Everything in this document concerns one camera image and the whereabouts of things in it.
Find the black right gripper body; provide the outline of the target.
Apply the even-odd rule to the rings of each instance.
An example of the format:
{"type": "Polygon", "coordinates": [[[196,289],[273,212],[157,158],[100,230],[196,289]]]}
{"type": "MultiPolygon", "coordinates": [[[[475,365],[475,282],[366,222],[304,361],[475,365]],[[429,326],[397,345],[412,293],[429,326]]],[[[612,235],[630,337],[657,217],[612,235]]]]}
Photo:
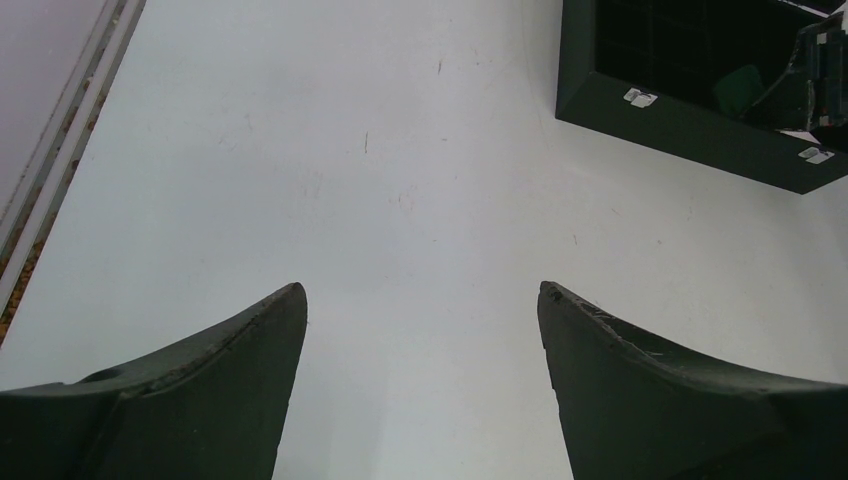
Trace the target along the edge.
{"type": "Polygon", "coordinates": [[[786,130],[811,132],[847,123],[847,19],[837,9],[800,29],[786,71],[790,81],[786,130]]]}

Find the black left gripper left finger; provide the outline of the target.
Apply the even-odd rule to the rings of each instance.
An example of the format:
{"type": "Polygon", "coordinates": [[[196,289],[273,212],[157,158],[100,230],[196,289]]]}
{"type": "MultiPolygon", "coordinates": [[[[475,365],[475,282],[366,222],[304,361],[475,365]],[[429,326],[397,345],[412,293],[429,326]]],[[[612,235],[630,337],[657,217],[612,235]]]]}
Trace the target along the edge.
{"type": "Polygon", "coordinates": [[[5,479],[269,479],[307,330],[289,284],[71,383],[1,394],[5,479]]]}

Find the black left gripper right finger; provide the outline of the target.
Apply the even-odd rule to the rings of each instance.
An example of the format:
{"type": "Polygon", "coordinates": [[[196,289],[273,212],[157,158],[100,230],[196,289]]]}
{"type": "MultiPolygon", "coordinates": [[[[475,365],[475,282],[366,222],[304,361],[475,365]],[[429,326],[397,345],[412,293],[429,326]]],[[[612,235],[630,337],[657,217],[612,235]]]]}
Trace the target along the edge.
{"type": "Polygon", "coordinates": [[[577,479],[843,479],[847,388],[723,361],[540,286],[577,479]]]}

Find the green snowman sock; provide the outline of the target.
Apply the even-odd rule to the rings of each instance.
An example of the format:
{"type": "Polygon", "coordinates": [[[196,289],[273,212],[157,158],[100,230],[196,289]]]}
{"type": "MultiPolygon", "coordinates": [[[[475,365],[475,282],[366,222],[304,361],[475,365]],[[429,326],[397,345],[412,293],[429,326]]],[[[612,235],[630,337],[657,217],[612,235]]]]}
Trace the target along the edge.
{"type": "Polygon", "coordinates": [[[739,118],[765,93],[760,70],[752,64],[742,66],[720,78],[712,88],[718,111],[739,118]]]}

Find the black display case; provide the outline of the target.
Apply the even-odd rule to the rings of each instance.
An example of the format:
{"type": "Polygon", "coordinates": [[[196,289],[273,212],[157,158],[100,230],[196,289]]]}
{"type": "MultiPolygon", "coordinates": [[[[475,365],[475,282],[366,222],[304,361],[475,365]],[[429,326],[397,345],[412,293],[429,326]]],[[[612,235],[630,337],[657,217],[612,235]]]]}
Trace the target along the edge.
{"type": "Polygon", "coordinates": [[[766,91],[798,31],[842,1],[566,1],[555,115],[799,194],[847,174],[847,123],[769,130],[718,111],[715,83],[755,65],[766,91]]]}

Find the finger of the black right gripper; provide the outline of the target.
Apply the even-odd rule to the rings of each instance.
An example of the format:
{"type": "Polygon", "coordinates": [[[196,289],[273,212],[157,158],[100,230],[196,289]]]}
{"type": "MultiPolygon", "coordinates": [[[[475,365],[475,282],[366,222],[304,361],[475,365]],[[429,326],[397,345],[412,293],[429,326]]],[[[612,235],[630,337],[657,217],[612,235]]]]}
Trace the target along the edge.
{"type": "Polygon", "coordinates": [[[809,131],[809,75],[787,70],[745,112],[745,122],[769,130],[809,131]]]}

